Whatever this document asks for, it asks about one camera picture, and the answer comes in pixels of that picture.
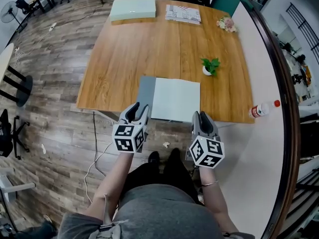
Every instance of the electric fan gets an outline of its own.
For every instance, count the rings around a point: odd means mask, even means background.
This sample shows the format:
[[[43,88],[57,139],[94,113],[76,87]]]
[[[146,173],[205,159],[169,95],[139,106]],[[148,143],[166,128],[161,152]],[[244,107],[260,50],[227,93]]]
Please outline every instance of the electric fan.
[[[15,19],[19,23],[18,31],[19,33],[25,28],[26,23],[21,25],[19,20],[17,20],[16,15],[18,13],[18,7],[15,6],[14,1],[7,2],[2,8],[0,13],[0,19],[3,23],[9,23]]]

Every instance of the red bottle cap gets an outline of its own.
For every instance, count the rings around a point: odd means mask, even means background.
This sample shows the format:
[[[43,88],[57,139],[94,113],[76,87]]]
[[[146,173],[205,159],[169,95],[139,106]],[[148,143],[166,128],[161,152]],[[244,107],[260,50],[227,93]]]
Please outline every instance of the red bottle cap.
[[[280,101],[279,101],[279,100],[276,100],[276,101],[274,102],[274,104],[275,104],[275,107],[279,107],[279,106],[280,106]]]

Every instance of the bottle label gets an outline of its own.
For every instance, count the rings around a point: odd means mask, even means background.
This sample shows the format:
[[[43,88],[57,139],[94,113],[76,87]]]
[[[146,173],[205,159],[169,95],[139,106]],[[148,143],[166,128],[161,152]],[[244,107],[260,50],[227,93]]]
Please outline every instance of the bottle label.
[[[254,118],[266,115],[261,109],[261,105],[255,106],[251,108],[251,114]]]

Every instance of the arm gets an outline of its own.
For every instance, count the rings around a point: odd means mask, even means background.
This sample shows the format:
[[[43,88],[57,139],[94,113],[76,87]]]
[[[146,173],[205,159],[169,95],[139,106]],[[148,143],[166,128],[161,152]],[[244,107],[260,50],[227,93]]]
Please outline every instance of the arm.
[[[213,169],[200,167],[200,180],[203,185],[216,181]],[[227,204],[218,183],[202,187],[205,206],[213,213],[223,232],[238,232],[228,215]]]
[[[84,215],[103,220],[105,197],[108,196],[109,216],[112,218],[116,210],[127,174],[129,173],[132,159],[132,153],[121,153],[116,160],[112,170],[104,178],[97,191],[94,194],[92,204],[84,212]]]

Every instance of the white pot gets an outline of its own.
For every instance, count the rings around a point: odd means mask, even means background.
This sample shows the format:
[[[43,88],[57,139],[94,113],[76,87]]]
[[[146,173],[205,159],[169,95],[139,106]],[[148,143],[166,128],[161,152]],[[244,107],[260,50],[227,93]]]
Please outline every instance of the white pot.
[[[203,73],[204,75],[211,76],[211,73],[208,72],[204,66],[203,66]]]

